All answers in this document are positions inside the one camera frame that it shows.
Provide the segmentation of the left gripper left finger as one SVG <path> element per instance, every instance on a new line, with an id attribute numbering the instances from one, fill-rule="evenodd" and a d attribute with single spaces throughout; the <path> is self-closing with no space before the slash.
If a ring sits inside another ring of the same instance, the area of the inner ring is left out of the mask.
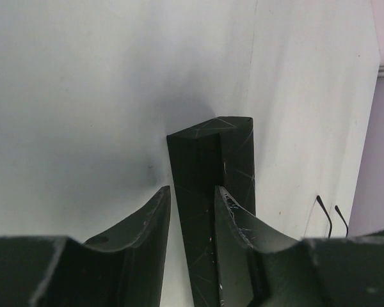
<path id="1" fill-rule="evenodd" d="M 159 306 L 170 224 L 163 186 L 139 210 L 81 244 L 50 239 L 54 252 L 30 306 Z"/>

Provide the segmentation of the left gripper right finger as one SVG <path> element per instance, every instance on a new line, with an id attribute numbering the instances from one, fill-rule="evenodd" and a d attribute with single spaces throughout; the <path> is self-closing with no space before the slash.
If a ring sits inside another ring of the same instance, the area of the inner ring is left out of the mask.
<path id="1" fill-rule="evenodd" d="M 305 241 L 288 237 L 221 186 L 214 192 L 222 306 L 327 306 Z"/>

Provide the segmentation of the black glasses case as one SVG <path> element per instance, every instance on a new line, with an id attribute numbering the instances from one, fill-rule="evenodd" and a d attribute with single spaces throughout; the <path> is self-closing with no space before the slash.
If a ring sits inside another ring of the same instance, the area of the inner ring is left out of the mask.
<path id="1" fill-rule="evenodd" d="M 219 306 L 214 195 L 255 213 L 253 119 L 219 116 L 166 137 L 194 306 Z"/>

